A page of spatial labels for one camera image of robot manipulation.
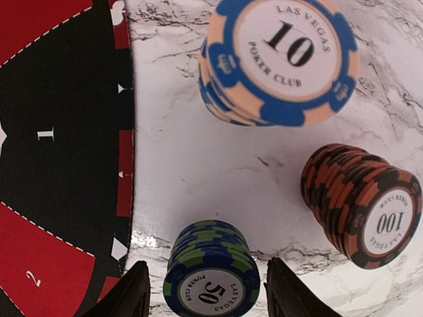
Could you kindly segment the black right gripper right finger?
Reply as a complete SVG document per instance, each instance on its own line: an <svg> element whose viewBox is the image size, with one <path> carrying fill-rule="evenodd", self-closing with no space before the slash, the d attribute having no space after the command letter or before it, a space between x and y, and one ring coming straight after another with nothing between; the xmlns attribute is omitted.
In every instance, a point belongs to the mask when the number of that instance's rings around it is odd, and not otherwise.
<svg viewBox="0 0 423 317"><path fill-rule="evenodd" d="M266 296L270 317L340 317L277 257L268 261Z"/></svg>

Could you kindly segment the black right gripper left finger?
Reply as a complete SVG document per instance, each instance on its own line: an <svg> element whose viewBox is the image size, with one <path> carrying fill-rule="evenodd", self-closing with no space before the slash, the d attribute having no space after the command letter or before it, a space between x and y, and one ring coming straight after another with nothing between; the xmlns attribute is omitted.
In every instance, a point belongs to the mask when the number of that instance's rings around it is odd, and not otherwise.
<svg viewBox="0 0 423 317"><path fill-rule="evenodd" d="M148 317L151 284L147 262L137 261L83 317Z"/></svg>

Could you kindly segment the blue green 50 chip stack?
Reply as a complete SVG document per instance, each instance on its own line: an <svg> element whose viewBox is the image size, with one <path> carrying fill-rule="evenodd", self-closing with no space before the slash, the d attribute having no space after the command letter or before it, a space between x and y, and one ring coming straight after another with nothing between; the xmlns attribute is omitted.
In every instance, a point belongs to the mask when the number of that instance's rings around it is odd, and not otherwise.
<svg viewBox="0 0 423 317"><path fill-rule="evenodd" d="M179 316L243 316L256 303L260 274L235 226L203 220L176 238L163 296Z"/></svg>

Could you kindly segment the blue cream 10 chip stack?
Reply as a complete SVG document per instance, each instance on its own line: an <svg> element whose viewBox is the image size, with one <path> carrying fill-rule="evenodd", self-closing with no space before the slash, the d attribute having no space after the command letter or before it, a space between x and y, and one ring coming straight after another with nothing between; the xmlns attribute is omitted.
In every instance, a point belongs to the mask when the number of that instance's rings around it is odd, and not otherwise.
<svg viewBox="0 0 423 317"><path fill-rule="evenodd" d="M353 95L359 64L332 1L220 1L200 55L205 98L246 125L328 120Z"/></svg>

